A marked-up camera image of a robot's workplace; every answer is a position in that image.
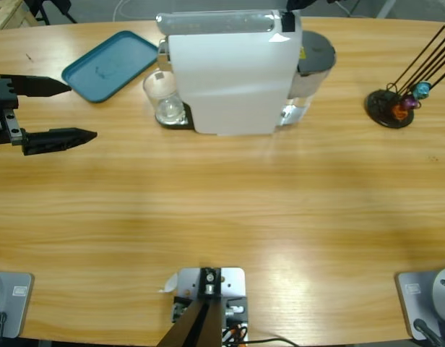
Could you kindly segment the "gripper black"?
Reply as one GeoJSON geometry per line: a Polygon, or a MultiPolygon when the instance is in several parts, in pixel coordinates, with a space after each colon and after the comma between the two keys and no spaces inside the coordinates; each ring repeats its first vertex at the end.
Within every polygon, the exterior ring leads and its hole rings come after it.
{"type": "Polygon", "coordinates": [[[95,139],[97,132],[79,128],[50,129],[46,132],[26,132],[15,115],[18,95],[51,97],[72,88],[50,77],[0,74],[0,145],[21,145],[24,155],[65,151],[95,139]]]}

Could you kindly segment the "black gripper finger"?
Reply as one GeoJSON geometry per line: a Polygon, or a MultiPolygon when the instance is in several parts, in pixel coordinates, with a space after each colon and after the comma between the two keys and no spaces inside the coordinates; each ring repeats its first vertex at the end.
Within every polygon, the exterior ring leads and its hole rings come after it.
{"type": "Polygon", "coordinates": [[[288,12],[305,9],[311,6],[316,0],[287,0],[286,10],[288,12]]]}

